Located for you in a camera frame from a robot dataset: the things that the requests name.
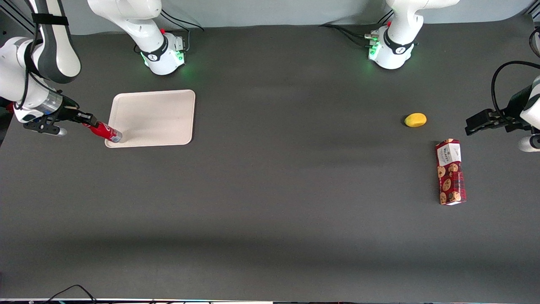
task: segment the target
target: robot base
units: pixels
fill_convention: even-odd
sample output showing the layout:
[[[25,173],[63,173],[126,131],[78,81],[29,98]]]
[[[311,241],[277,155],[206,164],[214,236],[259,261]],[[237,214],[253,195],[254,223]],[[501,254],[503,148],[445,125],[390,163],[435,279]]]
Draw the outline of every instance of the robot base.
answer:
[[[165,33],[164,36],[168,40],[168,48],[159,60],[151,61],[141,54],[144,64],[157,75],[170,74],[185,63],[184,41],[182,37],[176,37],[171,33]]]
[[[384,32],[388,30],[387,26],[380,27],[377,30],[371,31],[371,35],[373,37],[383,37]],[[388,70],[395,70],[397,68],[400,68],[405,61],[407,61],[410,58],[410,53],[413,50],[414,44],[411,45],[411,47],[403,52],[402,54],[394,54],[392,49],[386,45],[384,42],[384,39],[376,39],[376,42],[372,42],[372,47],[368,54],[368,59],[375,61],[378,65],[381,67],[388,69]]]

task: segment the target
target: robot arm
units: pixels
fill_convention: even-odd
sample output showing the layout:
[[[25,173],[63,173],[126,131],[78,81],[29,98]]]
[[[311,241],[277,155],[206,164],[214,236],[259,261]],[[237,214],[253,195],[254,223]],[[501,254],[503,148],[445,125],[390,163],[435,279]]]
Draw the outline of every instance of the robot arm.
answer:
[[[504,127],[506,132],[517,129],[530,131],[531,136],[522,138],[518,147],[524,152],[540,151],[540,76],[536,77],[532,85],[515,93],[508,106],[498,111],[485,109],[467,119],[465,132],[472,135],[486,129]]]
[[[30,71],[56,83],[69,83],[80,73],[80,61],[71,35],[68,19],[60,0],[27,0],[33,11],[32,18],[39,24],[43,43],[38,45],[29,63]]]
[[[184,64],[183,39],[163,33],[152,20],[161,13],[161,0],[88,0],[88,5],[131,36],[155,74],[170,74]]]
[[[424,17],[416,12],[422,9],[438,9],[454,5],[460,0],[386,0],[394,10],[394,19],[390,26],[382,26],[371,34],[372,50],[368,58],[385,69],[401,67],[414,47],[413,41],[424,24]]]
[[[60,0],[28,0],[28,4],[43,40],[36,40],[36,31],[34,39],[14,37],[0,48],[1,104],[12,104],[17,120],[26,129],[63,136],[67,131],[54,123],[69,120],[82,123],[108,140],[119,141],[120,132],[80,111],[76,102],[43,80],[48,77],[58,83],[72,81],[80,72],[80,61],[71,44]]]

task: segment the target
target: dark gray tabletop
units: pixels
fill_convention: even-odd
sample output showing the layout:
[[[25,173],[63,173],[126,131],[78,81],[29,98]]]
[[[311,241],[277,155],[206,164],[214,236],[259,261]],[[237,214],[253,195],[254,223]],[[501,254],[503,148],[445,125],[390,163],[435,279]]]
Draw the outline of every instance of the dark gray tabletop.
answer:
[[[75,37],[83,71],[58,88],[104,121],[119,93],[192,89],[193,141],[108,149],[73,123],[64,138],[13,123],[1,297],[79,283],[99,298],[538,303],[540,154],[517,149],[525,132],[463,130],[500,64],[537,61],[531,30],[426,25],[389,71],[332,29],[209,29],[165,77],[126,35]],[[537,74],[502,72],[501,103]],[[428,123],[404,127],[417,111]],[[449,137],[469,201],[444,207],[434,144]]]

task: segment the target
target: yellow fruit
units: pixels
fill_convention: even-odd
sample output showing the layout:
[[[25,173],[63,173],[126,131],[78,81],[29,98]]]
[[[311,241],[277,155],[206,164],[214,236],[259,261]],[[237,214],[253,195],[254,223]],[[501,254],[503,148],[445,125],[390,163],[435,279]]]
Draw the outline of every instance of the yellow fruit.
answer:
[[[411,128],[421,127],[425,125],[427,121],[428,118],[422,113],[412,113],[405,118],[405,124]]]

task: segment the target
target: black cable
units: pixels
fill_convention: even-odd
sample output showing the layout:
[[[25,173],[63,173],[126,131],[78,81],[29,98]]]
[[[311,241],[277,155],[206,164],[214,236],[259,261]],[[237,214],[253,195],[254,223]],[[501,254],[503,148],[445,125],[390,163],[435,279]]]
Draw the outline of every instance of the black cable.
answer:
[[[172,20],[170,20],[169,18],[167,18],[167,16],[165,16],[164,14],[161,14],[161,16],[165,19],[167,19],[169,22],[171,22],[172,24],[176,24],[178,25],[179,27],[183,28],[184,30],[187,31],[187,43],[186,43],[186,48],[184,50],[184,52],[187,52],[190,50],[190,40],[191,40],[191,31],[188,30],[186,27],[182,26],[181,24],[178,24]]]
[[[394,11],[392,11],[392,14],[390,14],[390,16],[386,17],[386,19],[382,23],[385,24],[391,18],[391,16],[393,16],[393,15],[394,15]]]
[[[30,23],[31,25],[33,25],[33,22],[30,21],[23,13],[21,13],[18,8],[15,8],[15,5],[13,3],[11,3],[10,1],[8,0],[4,0],[4,2],[9,6],[11,7],[12,10],[14,10],[19,16],[23,17],[24,20],[26,20],[26,22]]]
[[[533,39],[535,39],[535,35],[537,33],[540,33],[540,28],[537,28],[534,31],[532,31],[531,35],[529,36],[529,47],[531,48],[532,52],[535,53],[536,56],[540,57],[540,51],[538,50],[538,47],[536,46],[536,42],[532,41]]]
[[[186,24],[190,24],[190,25],[194,25],[195,27],[198,27],[199,29],[201,29],[202,31],[204,31],[204,28],[201,27],[200,25],[197,25],[195,23],[191,23],[191,22],[188,22],[188,21],[185,21],[185,20],[182,20],[182,19],[178,19],[178,18],[175,18],[173,17],[171,14],[169,14],[168,12],[166,12],[164,9],[161,9],[161,12],[166,14],[167,16],[173,18],[174,20],[176,21],[179,21],[179,22],[182,22],[182,23],[186,23]]]
[[[357,34],[353,31],[350,31],[342,26],[339,26],[339,25],[335,25],[335,24],[321,24],[320,27],[323,27],[323,28],[333,28],[333,29],[338,29],[338,30],[342,30],[342,31],[345,31],[347,33],[349,33],[350,35],[354,36],[354,37],[359,37],[359,38],[363,38],[364,35],[360,35],[360,34]]]
[[[384,18],[386,18],[386,16],[388,16],[388,14],[391,13],[391,12],[394,12],[394,10],[393,10],[393,9],[390,9],[390,10],[388,11],[388,13],[386,13],[384,16],[382,16],[382,17],[379,19],[379,21],[377,21],[377,24],[381,23],[381,21],[382,21]]]
[[[161,14],[161,16],[162,16],[163,18],[167,19],[170,23],[176,24],[176,25],[178,25],[179,27],[183,28],[183,29],[186,30],[186,31],[190,31],[190,30],[188,30],[185,26],[183,26],[183,25],[181,25],[181,24],[179,24],[179,23],[177,23],[177,22],[174,22],[174,21],[170,20],[170,19],[169,19],[167,16],[165,16],[163,13]]]
[[[80,289],[82,289],[88,295],[90,300],[92,300],[92,303],[96,304],[96,302],[97,302],[96,298],[94,298],[94,296],[91,293],[89,293],[88,290],[84,289],[84,287],[82,287],[79,284],[72,285],[72,286],[64,289],[63,291],[56,293],[54,296],[50,297],[47,301],[45,301],[45,303],[49,303],[52,299],[56,298],[59,294],[65,293],[66,291],[70,290],[73,287],[79,287]]]
[[[26,25],[24,25],[19,19],[17,19],[17,17],[15,17],[10,11],[5,9],[3,5],[0,5],[0,8],[2,8],[2,10],[4,10],[8,15],[10,15],[11,18],[13,18],[13,20],[15,20],[20,26],[24,27],[28,32],[33,34],[32,31]]]
[[[503,63],[496,71],[495,73],[493,74],[493,78],[491,79],[491,100],[493,101],[493,107],[495,108],[495,111],[497,112],[497,114],[508,124],[508,125],[512,125],[513,123],[506,117],[503,115],[501,109],[499,108],[499,105],[497,104],[497,98],[495,97],[495,81],[497,80],[497,76],[499,75],[499,73],[501,72],[502,69],[504,69],[504,67],[507,67],[509,65],[512,65],[512,64],[521,64],[521,65],[527,65],[529,67],[533,67],[533,68],[537,68],[537,69],[540,69],[540,64],[536,64],[536,63],[532,63],[532,62],[528,62],[528,61],[509,61],[509,62],[506,62],[506,63]]]
[[[350,32],[349,30],[343,28],[343,27],[340,27],[338,25],[333,25],[333,24],[322,24],[320,25],[320,27],[323,27],[323,28],[333,28],[333,29],[336,29],[338,30],[340,33],[342,33],[343,35],[345,35],[345,37],[347,37],[347,39],[349,39],[350,41],[352,41],[354,44],[360,46],[360,47],[364,47],[363,44],[361,44],[360,42],[354,40],[351,36],[349,36],[347,33]]]

